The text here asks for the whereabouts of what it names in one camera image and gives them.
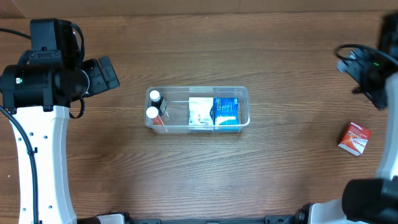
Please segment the red bottle white cap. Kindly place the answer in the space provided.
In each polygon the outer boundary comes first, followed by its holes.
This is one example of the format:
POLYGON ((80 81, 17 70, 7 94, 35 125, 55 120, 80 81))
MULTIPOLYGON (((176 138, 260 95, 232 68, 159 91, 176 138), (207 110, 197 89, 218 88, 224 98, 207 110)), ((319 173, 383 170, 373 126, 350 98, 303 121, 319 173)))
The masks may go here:
POLYGON ((152 121, 153 125, 164 125, 159 115, 159 110, 155 106, 151 106, 146 110, 146 116, 152 121))

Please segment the white blue box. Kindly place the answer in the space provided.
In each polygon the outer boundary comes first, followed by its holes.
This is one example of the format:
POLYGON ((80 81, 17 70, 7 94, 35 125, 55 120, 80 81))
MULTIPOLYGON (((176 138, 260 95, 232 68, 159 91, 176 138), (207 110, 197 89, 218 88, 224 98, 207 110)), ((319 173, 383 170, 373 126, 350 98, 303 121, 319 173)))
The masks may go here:
POLYGON ((189 98, 189 122, 190 126, 212 126, 213 98, 190 97, 189 98))

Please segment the red packet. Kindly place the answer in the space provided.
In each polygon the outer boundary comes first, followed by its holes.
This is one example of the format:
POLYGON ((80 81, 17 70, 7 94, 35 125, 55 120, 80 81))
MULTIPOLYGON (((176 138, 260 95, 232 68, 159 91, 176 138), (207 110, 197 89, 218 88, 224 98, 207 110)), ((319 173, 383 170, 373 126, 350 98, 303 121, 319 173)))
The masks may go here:
POLYGON ((338 147, 355 156, 363 154, 372 132, 354 122, 350 122, 338 143, 338 147))

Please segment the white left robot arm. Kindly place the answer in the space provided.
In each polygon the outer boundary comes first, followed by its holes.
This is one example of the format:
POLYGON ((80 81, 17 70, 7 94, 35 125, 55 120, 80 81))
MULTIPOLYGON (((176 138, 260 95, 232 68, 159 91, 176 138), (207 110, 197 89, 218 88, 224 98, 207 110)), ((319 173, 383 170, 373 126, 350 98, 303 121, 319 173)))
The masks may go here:
POLYGON ((60 19, 30 22, 30 50, 1 75, 1 112, 16 139, 20 223, 77 223, 68 184, 66 135, 74 101, 117 88, 109 57, 85 58, 81 29, 60 19))

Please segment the dark bottle white cap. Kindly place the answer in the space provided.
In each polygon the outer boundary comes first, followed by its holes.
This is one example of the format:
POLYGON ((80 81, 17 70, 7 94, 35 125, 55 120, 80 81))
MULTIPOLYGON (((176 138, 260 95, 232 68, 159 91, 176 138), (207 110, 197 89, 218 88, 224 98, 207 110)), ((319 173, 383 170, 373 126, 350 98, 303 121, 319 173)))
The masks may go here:
POLYGON ((152 90, 149 93, 149 97, 151 100, 150 105, 157 108, 159 111, 159 115, 162 116, 166 112, 166 107, 167 107, 166 100, 164 99, 164 97, 157 90, 152 90))

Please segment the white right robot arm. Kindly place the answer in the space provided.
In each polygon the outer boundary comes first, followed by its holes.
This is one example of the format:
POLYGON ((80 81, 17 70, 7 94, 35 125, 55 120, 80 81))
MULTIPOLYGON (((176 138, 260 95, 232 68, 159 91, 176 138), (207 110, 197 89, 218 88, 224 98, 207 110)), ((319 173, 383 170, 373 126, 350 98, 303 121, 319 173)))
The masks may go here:
POLYGON ((383 150, 374 177, 352 179, 340 198, 308 203, 281 223, 397 223, 397 13, 385 14, 376 47, 343 44, 333 51, 336 69, 385 112, 383 150))

